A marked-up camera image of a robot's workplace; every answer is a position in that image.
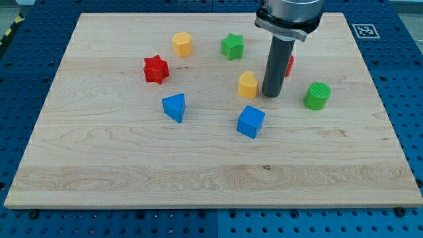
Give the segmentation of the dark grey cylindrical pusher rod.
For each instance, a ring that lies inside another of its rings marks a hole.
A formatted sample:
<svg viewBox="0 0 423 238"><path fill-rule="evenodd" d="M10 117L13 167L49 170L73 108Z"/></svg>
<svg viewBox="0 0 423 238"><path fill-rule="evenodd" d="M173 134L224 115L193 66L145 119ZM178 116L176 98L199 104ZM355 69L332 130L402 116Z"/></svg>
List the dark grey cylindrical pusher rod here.
<svg viewBox="0 0 423 238"><path fill-rule="evenodd" d="M273 98L280 95L294 44L294 40L272 37L262 84L264 96Z"/></svg>

